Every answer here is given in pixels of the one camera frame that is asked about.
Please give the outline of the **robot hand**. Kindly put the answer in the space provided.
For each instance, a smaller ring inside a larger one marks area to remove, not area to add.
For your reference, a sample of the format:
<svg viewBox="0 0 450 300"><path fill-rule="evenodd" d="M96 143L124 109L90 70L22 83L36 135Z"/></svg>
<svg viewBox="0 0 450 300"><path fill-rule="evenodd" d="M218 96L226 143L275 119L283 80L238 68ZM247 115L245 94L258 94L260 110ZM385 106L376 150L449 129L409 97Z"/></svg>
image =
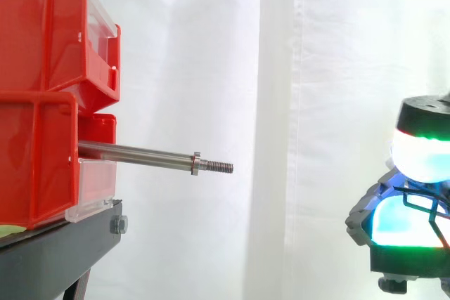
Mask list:
<svg viewBox="0 0 450 300"><path fill-rule="evenodd" d="M392 168L349 212L347 234L370 250L379 288L405 294L438 279L449 293L449 95L403 99Z"/></svg>

